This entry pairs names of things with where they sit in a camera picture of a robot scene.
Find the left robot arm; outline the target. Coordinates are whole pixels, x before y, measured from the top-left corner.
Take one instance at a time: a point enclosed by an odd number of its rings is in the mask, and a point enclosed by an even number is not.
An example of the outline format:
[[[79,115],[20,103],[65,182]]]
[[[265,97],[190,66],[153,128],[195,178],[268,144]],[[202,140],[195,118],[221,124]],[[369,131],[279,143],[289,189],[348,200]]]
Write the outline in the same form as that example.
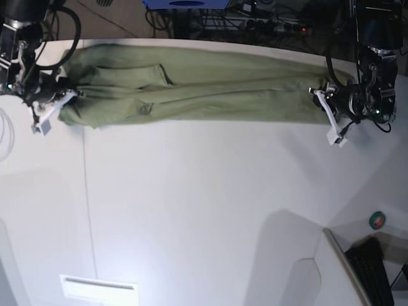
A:
[[[325,59],[330,81],[310,89],[314,102],[327,115],[338,140],[352,124],[369,120],[384,133],[391,132],[396,115],[396,50],[402,48],[403,1],[350,1],[349,18],[329,42]],[[357,80],[341,82],[332,62],[332,48],[343,34],[350,35]]]

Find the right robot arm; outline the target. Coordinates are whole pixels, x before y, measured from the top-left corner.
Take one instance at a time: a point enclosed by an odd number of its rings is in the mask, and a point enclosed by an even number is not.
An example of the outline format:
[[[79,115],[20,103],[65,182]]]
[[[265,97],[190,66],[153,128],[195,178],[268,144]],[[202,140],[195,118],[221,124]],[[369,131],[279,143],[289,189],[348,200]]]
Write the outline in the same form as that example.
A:
[[[71,17],[75,36],[59,62],[44,66],[38,59],[52,38],[52,25],[46,20],[49,13]],[[1,1],[1,94],[22,99],[35,126],[80,95],[69,78],[59,73],[74,54],[81,30],[78,15],[64,1]]]

